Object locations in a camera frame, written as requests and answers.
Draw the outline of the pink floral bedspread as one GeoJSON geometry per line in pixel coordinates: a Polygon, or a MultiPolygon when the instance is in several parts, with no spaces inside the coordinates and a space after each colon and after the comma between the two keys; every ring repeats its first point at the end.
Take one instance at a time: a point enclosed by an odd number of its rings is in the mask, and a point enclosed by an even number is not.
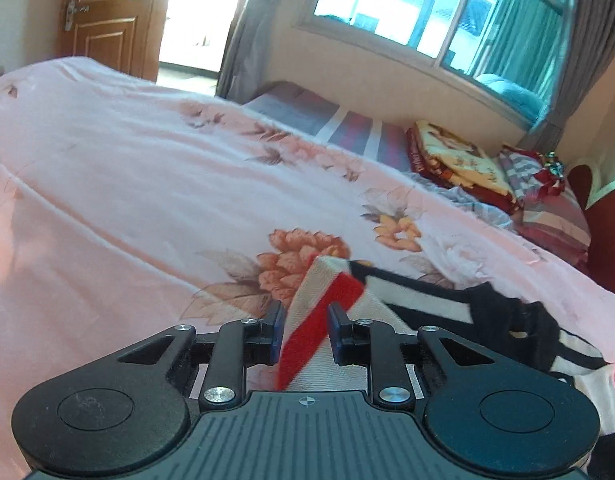
{"type": "Polygon", "coordinates": [[[0,77],[0,479],[615,479],[615,295],[489,208],[90,58],[0,77]],[[201,410],[199,335],[280,301],[201,410]],[[391,325],[375,408],[327,314],[391,325]]]}

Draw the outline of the yellow red folded blanket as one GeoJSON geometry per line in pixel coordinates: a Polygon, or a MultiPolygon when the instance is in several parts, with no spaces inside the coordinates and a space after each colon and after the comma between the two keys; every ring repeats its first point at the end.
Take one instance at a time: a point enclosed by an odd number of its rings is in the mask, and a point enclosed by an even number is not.
{"type": "Polygon", "coordinates": [[[411,169],[441,188],[462,188],[479,202],[506,214],[519,203],[505,172],[477,144],[426,120],[406,131],[411,169]]]}

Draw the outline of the striped pillow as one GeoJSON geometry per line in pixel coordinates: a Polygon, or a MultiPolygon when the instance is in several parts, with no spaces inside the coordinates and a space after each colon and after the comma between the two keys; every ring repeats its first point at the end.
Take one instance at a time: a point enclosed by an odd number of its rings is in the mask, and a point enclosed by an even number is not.
{"type": "Polygon", "coordinates": [[[519,203],[517,231],[573,266],[587,263],[591,232],[570,185],[542,176],[539,153],[505,145],[497,158],[519,203]]]}

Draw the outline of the striped bed sheet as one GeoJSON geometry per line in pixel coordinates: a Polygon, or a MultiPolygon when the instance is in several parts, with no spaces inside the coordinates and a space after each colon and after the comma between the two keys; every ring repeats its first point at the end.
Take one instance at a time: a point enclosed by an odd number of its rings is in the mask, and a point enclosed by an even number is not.
{"type": "Polygon", "coordinates": [[[245,106],[357,155],[411,170],[403,128],[347,110],[293,82],[277,82],[245,106]]]}

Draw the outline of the grey left curtain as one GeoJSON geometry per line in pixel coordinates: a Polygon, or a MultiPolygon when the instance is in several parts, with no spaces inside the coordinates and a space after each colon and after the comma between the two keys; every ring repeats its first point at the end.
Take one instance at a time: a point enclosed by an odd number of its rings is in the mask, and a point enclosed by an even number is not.
{"type": "Polygon", "coordinates": [[[243,104],[264,82],[272,24],[281,0],[239,0],[222,55],[216,96],[243,104]]]}

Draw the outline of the grey curtain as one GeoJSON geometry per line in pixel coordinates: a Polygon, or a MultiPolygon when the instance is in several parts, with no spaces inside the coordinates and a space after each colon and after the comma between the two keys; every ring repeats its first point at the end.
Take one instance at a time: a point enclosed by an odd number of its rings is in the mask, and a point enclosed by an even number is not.
{"type": "Polygon", "coordinates": [[[615,0],[574,0],[556,91],[519,146],[543,153],[557,148],[568,120],[603,76],[614,55],[615,0]]]}
{"type": "Polygon", "coordinates": [[[222,55],[216,96],[243,104],[264,82],[272,24],[281,0],[239,0],[222,55]]]}

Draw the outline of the red white headboard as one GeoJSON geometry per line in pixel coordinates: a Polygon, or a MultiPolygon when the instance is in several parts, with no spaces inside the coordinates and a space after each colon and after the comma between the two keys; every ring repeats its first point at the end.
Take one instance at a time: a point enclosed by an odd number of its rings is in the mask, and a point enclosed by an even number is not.
{"type": "Polygon", "coordinates": [[[568,181],[591,232],[587,274],[615,294],[615,180],[602,185],[598,167],[582,159],[569,170],[568,181]]]}

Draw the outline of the window with sliding panes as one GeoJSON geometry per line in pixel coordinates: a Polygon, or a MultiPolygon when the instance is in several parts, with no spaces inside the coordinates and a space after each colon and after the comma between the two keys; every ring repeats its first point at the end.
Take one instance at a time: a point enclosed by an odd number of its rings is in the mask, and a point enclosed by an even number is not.
{"type": "Polygon", "coordinates": [[[403,62],[528,127],[560,73],[570,0],[309,0],[302,28],[403,62]]]}

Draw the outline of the brown wooden door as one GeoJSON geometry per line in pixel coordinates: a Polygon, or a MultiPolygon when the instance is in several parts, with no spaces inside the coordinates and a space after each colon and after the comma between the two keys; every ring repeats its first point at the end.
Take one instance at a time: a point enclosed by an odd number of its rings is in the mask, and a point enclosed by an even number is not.
{"type": "Polygon", "coordinates": [[[168,0],[63,0],[58,55],[155,81],[168,0]]]}

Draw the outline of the grey right curtain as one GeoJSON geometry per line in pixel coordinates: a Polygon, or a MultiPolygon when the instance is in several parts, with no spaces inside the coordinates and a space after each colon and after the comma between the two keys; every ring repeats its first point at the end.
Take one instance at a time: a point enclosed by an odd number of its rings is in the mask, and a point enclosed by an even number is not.
{"type": "Polygon", "coordinates": [[[556,91],[519,146],[543,153],[557,148],[568,120],[603,76],[614,55],[615,0],[574,0],[556,91]]]}

